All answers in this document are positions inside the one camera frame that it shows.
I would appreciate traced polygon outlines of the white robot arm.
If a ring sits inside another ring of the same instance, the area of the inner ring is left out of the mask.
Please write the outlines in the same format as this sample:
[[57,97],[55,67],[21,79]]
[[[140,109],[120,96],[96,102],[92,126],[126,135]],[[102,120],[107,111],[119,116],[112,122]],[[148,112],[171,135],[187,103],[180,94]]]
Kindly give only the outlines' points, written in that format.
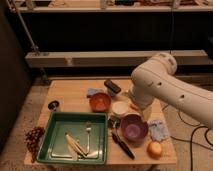
[[144,110],[157,98],[213,129],[213,92],[176,79],[176,70],[176,59],[169,53],[149,58],[131,74],[131,101]]

